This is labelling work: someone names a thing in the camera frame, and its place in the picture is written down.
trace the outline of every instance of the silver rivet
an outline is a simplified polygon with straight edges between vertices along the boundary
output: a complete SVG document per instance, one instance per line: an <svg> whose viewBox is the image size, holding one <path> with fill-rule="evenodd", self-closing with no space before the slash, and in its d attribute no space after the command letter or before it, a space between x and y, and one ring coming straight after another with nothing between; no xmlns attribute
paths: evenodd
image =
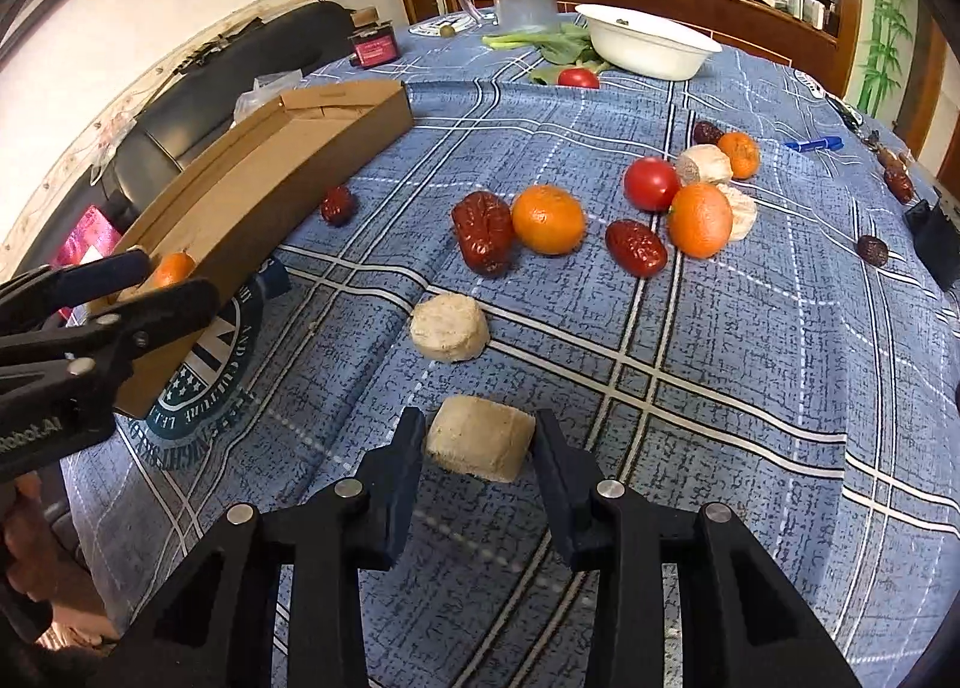
<svg viewBox="0 0 960 688"><path fill-rule="evenodd" d="M730 523L730 519L733 517L733 512L726 504L707 504L704 512L707 513L707 518L713 520L714 523Z"/></svg>
<svg viewBox="0 0 960 688"><path fill-rule="evenodd" d="M605 499L618 499L626 492L627 488L623 486L623 482L618 482L617 480L597 482L597 493Z"/></svg>
<svg viewBox="0 0 960 688"><path fill-rule="evenodd" d="M227 520L232 525L250 523L253 518L253 506L249 504L234 504L227 512Z"/></svg>
<svg viewBox="0 0 960 688"><path fill-rule="evenodd" d="M342 499L352 499L354 496L363 493L363 482L357 480L356 477L347 477L333 486L333 492Z"/></svg>
<svg viewBox="0 0 960 688"><path fill-rule="evenodd" d="M70 376L83 376L85 373L93 371L96 367L97 364L93 362L92 357L78 357L76 360L71 360L66 364L66 373L69 373Z"/></svg>

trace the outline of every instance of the plastic bowl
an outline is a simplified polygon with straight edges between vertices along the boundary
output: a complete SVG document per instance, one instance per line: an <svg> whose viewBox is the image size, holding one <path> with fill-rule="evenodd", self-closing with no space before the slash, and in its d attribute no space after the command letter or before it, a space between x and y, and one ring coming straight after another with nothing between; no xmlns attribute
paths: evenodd
<svg viewBox="0 0 960 688"><path fill-rule="evenodd" d="M715 40L641 10L610 5L578 5L587 19L593 48L612 65L661 80L690 80L712 53Z"/></svg>

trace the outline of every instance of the blue pen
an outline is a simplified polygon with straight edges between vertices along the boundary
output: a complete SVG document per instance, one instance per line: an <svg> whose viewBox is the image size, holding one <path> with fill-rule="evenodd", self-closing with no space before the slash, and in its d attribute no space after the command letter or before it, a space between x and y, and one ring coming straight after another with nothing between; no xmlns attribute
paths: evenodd
<svg viewBox="0 0 960 688"><path fill-rule="evenodd" d="M843 138L837 135L827 135L826 138L817 138L817 140L788 140L784 142L787 149L794 149L795 152L815 152L816 149L829 149L832 152L839 152L843 149Z"/></svg>

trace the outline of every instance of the blue tablecloth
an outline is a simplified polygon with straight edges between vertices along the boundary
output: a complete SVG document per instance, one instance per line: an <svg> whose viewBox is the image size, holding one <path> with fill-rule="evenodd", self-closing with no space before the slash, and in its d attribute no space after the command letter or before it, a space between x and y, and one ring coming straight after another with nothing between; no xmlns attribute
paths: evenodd
<svg viewBox="0 0 960 688"><path fill-rule="evenodd" d="M64 462L83 550L121 627L235 501L296 504L387 442L400 411L467 393L552 408L571 442L652 501L728 501L774 555L865 686L896 684L960 586L958 306L913 252L875 157L789 68L726 48L694 80L620 71L599 91L534 87L532 51L478 31L401 36L373 71L335 62L306 82L405 80L416 127L350 181L360 213L305 220L218 318L147 421ZM676 155L699 118L760 141L738 186L760 207L746 240L677 256L648 282L608 255L608 221L640 218L626 166ZM841 135L838 154L781 140ZM884 140L897 143L889 133ZM589 215L566 258L521 251L502 279L467 270L450 208L554 183ZM854 251L890 246L882 269ZM482 357L422 358L412 307L481 301ZM368 667L384 686L576 686L595 576L549 545L532 469L513 485L424 466L410 541L361 578ZM676 578L665 583L668 684L680 681ZM283 684L289 576L275 633Z"/></svg>

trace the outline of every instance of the orange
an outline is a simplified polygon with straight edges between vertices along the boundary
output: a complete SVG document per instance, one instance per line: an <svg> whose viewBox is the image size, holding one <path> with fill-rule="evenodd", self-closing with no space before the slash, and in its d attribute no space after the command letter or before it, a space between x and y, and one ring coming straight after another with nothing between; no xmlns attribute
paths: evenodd
<svg viewBox="0 0 960 688"><path fill-rule="evenodd" d="M541 255L566 255L587 232L584 210L559 186L534 184L524 189L514 200L511 215L517 238Z"/></svg>
<svg viewBox="0 0 960 688"><path fill-rule="evenodd" d="M157 270L152 273L150 281L157 288L178 285L190 276L196 267L197 263L186 252L170 253L163 256L160 265L157 265Z"/></svg>
<svg viewBox="0 0 960 688"><path fill-rule="evenodd" d="M698 181L673 196L666 225L670 240L685 255L711 258L730 240L733 210L723 192Z"/></svg>
<svg viewBox="0 0 960 688"><path fill-rule="evenodd" d="M717 148L730 158L733 178L750 178L760 168L760 146L747 133L727 133Z"/></svg>

